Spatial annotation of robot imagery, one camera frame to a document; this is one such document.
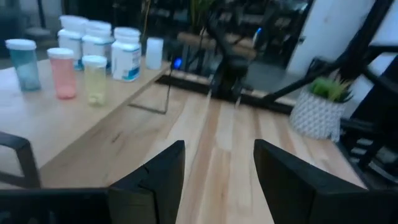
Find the wall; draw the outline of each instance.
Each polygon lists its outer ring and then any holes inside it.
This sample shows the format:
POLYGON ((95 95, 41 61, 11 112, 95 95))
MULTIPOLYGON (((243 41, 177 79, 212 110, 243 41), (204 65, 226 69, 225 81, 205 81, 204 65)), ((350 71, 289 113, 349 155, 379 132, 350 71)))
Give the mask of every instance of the wall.
MULTIPOLYGON (((391 6, 372 43, 398 44, 398 1, 395 1, 391 6)), ((382 54, 370 64, 370 68, 376 74, 381 75, 394 57, 395 54, 382 54)), ((353 100, 361 102, 372 87, 371 82, 363 77, 359 77, 353 85, 353 100)))
MULTIPOLYGON (((36 0, 19 0, 21 9, 29 16, 29 24, 32 26, 40 26, 39 9, 36 0)), ((61 0, 42 0, 43 11, 47 28, 52 32, 56 32, 60 28, 58 17, 62 14, 61 0)))
POLYGON ((362 26, 374 0, 315 0, 287 71, 304 76, 314 57, 334 61, 362 26))

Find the wooden table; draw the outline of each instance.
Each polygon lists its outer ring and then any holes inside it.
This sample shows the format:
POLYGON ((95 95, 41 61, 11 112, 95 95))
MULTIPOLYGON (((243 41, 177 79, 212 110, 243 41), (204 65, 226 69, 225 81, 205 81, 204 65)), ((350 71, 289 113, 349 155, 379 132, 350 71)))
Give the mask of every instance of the wooden table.
MULTIPOLYGON (((174 75, 201 80, 186 73, 174 75)), ((134 102, 163 108, 167 87, 153 84, 134 102)), ((252 158, 265 139, 364 187, 331 141, 303 137, 287 116, 172 88, 166 115, 123 107, 40 169, 44 187, 108 186, 179 139, 186 145, 178 224, 273 223, 252 158)))
MULTIPOLYGON (((141 75, 131 83, 118 82, 109 76, 103 107, 88 105, 82 72, 76 74, 77 97, 57 99, 49 60, 39 62, 41 91, 22 93, 14 68, 0 70, 0 131, 27 138, 32 144, 37 165, 42 167, 130 103, 169 65, 164 62, 160 70, 148 70, 143 59, 141 75)), ((18 173, 16 160, 10 159, 9 153, 10 150, 0 151, 0 170, 18 173)))

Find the potted plant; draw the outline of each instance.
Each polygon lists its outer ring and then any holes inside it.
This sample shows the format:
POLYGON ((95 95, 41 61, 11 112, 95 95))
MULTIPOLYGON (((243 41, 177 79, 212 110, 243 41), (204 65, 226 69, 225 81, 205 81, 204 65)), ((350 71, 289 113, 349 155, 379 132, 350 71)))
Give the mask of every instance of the potted plant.
POLYGON ((199 34, 205 25, 205 19, 211 4, 215 0, 191 0, 190 14, 192 32, 199 34))
POLYGON ((290 115, 292 127, 315 139, 340 138, 340 118, 351 99, 351 82, 320 77, 300 93, 290 115))

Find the pink cup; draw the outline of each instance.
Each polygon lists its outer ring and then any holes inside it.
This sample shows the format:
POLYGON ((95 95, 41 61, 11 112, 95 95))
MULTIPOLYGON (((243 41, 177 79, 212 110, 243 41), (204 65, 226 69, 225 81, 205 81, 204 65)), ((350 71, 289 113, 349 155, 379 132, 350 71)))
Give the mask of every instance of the pink cup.
POLYGON ((63 48, 48 49, 55 91, 58 99, 67 100, 76 96, 76 77, 73 68, 73 51, 63 48))

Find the blue light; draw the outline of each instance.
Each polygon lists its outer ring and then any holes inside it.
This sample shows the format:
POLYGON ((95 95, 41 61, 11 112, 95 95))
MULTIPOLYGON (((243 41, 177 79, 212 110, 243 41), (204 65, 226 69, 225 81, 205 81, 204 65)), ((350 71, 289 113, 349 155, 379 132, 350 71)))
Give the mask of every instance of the blue light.
POLYGON ((174 63, 173 63, 173 68, 174 69, 179 69, 181 67, 181 64, 182 64, 182 59, 181 58, 176 58, 174 60, 174 63))

